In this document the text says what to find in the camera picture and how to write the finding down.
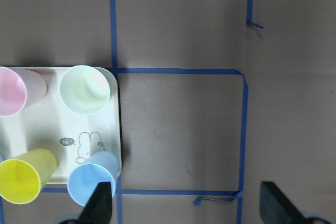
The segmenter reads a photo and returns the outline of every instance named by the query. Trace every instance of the cup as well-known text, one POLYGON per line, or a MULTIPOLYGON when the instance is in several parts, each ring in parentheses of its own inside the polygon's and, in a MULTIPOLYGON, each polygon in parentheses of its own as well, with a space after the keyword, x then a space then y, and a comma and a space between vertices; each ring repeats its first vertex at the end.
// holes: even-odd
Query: cup
POLYGON ((0 163, 0 195, 14 204, 32 202, 57 168, 57 159, 47 149, 33 151, 0 163))
POLYGON ((118 173, 117 158, 109 152, 97 152, 71 172, 67 182, 69 195, 76 203, 85 206, 99 182, 110 182, 113 197, 118 173))
POLYGON ((65 106, 82 114, 101 111, 110 100, 110 86, 104 75, 90 66, 74 66, 61 77, 59 94, 65 106))
POLYGON ((0 116, 11 116, 38 100, 47 92, 43 77, 31 70, 0 67, 0 116))

